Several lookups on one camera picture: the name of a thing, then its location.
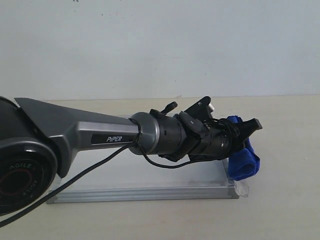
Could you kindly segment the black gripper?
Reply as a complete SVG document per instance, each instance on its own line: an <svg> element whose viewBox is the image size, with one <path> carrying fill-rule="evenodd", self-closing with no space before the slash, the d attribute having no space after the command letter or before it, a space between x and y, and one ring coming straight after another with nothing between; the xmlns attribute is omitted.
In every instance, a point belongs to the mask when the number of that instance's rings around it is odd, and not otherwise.
<svg viewBox="0 0 320 240"><path fill-rule="evenodd" d="M245 147L245 140L263 126L256 118L213 118L205 122L208 134L188 153L190 161L223 160Z"/></svg>

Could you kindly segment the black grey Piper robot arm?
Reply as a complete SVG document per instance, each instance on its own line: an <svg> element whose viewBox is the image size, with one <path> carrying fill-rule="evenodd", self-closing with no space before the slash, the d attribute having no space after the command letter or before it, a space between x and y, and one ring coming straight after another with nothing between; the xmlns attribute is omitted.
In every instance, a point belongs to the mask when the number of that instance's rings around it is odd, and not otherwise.
<svg viewBox="0 0 320 240"><path fill-rule="evenodd" d="M177 107L119 117L55 105L31 98L0 99L0 213L7 215L36 201L55 176L64 178L78 152L129 149L157 155L179 167L252 153L250 136L262 129L258 119L216 119L211 98L173 116Z"/></svg>

